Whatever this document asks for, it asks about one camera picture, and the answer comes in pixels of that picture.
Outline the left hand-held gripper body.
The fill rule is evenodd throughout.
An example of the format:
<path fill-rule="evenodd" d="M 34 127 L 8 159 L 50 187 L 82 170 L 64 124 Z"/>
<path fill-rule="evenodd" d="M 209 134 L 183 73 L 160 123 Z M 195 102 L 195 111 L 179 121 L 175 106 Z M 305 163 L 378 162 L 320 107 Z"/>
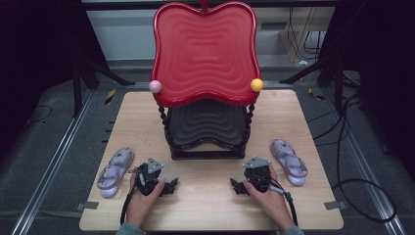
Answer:
<path fill-rule="evenodd" d="M 136 174 L 134 180 L 135 188 L 145 196 L 150 195 L 159 183 L 159 175 L 161 174 L 162 168 L 163 164 L 152 157 L 149 157 L 146 163 L 135 167 L 132 170 Z"/>

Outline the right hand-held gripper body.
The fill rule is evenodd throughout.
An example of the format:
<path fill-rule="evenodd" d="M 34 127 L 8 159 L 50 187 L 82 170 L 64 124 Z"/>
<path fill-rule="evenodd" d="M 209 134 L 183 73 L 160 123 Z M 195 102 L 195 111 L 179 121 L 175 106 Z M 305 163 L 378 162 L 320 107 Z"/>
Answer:
<path fill-rule="evenodd" d="M 261 193 L 266 192 L 270 186 L 271 176 L 269 166 L 269 160 L 257 156 L 253 156 L 243 164 L 246 179 Z"/>

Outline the lilac star sandal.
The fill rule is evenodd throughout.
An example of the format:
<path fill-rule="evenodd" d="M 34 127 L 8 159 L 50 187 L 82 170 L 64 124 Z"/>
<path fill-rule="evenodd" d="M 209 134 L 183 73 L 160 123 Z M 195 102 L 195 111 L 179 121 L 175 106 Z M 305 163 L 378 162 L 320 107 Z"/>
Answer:
<path fill-rule="evenodd" d="M 274 139 L 270 145 L 271 153 L 284 169 L 288 180 L 294 186 L 302 186 L 308 175 L 304 161 L 297 156 L 291 144 L 284 139 Z"/>
<path fill-rule="evenodd" d="M 130 148 L 120 148 L 113 154 L 97 180 L 97 187 L 104 198 L 108 199 L 117 192 L 120 181 L 133 159 L 134 154 Z"/>

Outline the person's left hand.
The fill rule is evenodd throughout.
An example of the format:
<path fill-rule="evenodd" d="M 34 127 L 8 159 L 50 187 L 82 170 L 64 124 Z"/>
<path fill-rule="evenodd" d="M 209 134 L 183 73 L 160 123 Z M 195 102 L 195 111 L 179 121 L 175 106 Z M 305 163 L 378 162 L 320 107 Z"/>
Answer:
<path fill-rule="evenodd" d="M 141 228 L 161 194 L 164 183 L 164 180 L 160 181 L 148 196 L 143 195 L 140 191 L 135 191 L 127 206 L 125 221 Z"/>

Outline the person's right hand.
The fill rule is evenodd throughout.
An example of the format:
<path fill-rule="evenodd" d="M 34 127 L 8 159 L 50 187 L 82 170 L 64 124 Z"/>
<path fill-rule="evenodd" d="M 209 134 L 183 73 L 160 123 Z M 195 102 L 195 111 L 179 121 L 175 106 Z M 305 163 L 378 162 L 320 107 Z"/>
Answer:
<path fill-rule="evenodd" d="M 286 233 L 296 226 L 281 194 L 270 189 L 261 193 L 248 181 L 244 181 L 243 184 L 281 233 Z"/>

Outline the grey tape strip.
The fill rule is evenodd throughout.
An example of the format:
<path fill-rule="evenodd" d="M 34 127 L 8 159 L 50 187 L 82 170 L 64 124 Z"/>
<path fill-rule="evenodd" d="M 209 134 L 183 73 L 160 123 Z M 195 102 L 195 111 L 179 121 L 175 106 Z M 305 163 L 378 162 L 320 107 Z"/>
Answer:
<path fill-rule="evenodd" d="M 78 203 L 76 206 L 76 209 L 78 211 L 83 211 L 85 209 L 95 210 L 98 208 L 98 206 L 99 206 L 99 202 L 83 202 L 83 203 Z"/>
<path fill-rule="evenodd" d="M 345 202 L 338 202 L 338 201 L 325 202 L 324 206 L 327 211 L 335 210 L 335 209 L 343 210 L 347 208 L 347 205 Z"/>

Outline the black metal stand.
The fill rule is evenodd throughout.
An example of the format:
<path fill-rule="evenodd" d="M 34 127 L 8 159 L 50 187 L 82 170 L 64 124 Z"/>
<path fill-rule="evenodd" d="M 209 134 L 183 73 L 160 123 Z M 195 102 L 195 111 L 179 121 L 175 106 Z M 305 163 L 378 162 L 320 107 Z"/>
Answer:
<path fill-rule="evenodd" d="M 341 56 L 332 54 L 318 59 L 316 63 L 296 73 L 290 78 L 281 80 L 284 84 L 293 84 L 308 74 L 320 71 L 317 83 L 327 86 L 331 81 L 335 82 L 334 104 L 338 112 L 344 108 L 343 86 L 346 84 L 345 63 Z"/>
<path fill-rule="evenodd" d="M 81 80 L 89 89 L 95 89 L 99 85 L 98 78 L 95 76 L 95 71 L 103 74 L 116 83 L 129 86 L 134 85 L 134 82 L 128 81 L 112 73 L 109 69 L 105 69 L 99 64 L 93 62 L 90 59 L 78 57 L 72 62 L 72 84 L 73 84 L 73 99 L 74 99 L 74 111 L 73 116 L 76 118 L 82 109 L 82 92 L 81 92 Z"/>

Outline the metal floor rail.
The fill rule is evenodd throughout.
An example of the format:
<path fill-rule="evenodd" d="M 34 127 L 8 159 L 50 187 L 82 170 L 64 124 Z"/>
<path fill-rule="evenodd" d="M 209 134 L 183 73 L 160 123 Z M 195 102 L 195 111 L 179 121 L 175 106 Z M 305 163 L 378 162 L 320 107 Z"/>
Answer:
<path fill-rule="evenodd" d="M 62 138 L 51 162 L 49 162 L 39 183 L 37 184 L 32 196 L 20 213 L 11 235 L 26 235 L 32 222 L 35 220 L 41 205 L 67 155 L 69 147 L 90 107 L 91 100 L 94 97 L 95 90 L 87 90 L 85 97 L 82 99 L 79 113 L 71 120 L 64 137 Z"/>
<path fill-rule="evenodd" d="M 406 230 L 403 227 L 398 215 L 397 207 L 389 192 L 381 186 L 375 172 L 368 164 L 363 155 L 360 147 L 357 144 L 355 137 L 350 131 L 350 127 L 347 120 L 347 108 L 349 103 L 356 99 L 356 95 L 353 94 L 350 97 L 343 100 L 344 108 L 338 112 L 335 108 L 334 98 L 332 94 L 326 89 L 323 89 L 323 95 L 326 97 L 331 113 L 337 120 L 334 128 L 340 127 L 336 143 L 336 184 L 333 186 L 335 190 L 339 190 L 342 196 L 345 198 L 346 204 L 353 208 L 359 215 L 365 219 L 375 223 L 383 224 L 389 235 L 407 235 Z M 345 145 L 352 161 L 354 162 L 359 175 L 352 178 L 342 179 L 341 176 L 341 148 Z M 346 194 L 345 186 L 348 184 L 362 184 L 367 194 L 377 211 L 377 215 L 372 216 L 363 207 L 358 207 L 352 202 L 349 196 Z"/>

